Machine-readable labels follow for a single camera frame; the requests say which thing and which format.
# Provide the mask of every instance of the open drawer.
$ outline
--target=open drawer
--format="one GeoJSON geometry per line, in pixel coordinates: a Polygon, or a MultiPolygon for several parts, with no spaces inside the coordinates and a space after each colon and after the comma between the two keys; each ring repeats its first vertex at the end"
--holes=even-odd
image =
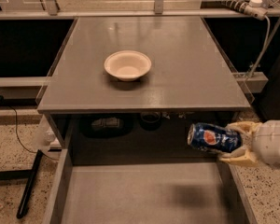
{"type": "Polygon", "coordinates": [[[249,223],[228,165],[186,144],[186,119],[94,139],[72,120],[43,223],[249,223]]]}

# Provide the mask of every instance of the bowl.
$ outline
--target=bowl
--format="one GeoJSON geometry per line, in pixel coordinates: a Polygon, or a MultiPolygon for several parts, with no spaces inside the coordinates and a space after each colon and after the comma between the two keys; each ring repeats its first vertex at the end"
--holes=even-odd
{"type": "Polygon", "coordinates": [[[149,72],[151,60],[145,54],[123,50],[111,54],[105,59],[108,74],[122,81],[134,81],[149,72]]]}

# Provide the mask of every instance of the blue can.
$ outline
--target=blue can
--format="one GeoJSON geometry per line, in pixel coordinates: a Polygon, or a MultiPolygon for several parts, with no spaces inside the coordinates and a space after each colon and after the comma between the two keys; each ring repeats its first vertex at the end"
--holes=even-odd
{"type": "Polygon", "coordinates": [[[233,130],[207,123],[192,124],[188,144],[202,151],[231,153],[241,146],[241,135],[233,130]]]}

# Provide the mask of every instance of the gray tabletop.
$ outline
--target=gray tabletop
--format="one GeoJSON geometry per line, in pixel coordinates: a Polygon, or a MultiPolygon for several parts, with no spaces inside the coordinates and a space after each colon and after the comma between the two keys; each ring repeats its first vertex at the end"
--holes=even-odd
{"type": "Polygon", "coordinates": [[[79,18],[39,104],[40,113],[234,110],[249,108],[199,17],[79,18]],[[120,50],[152,61],[122,82],[104,70],[120,50]]]}

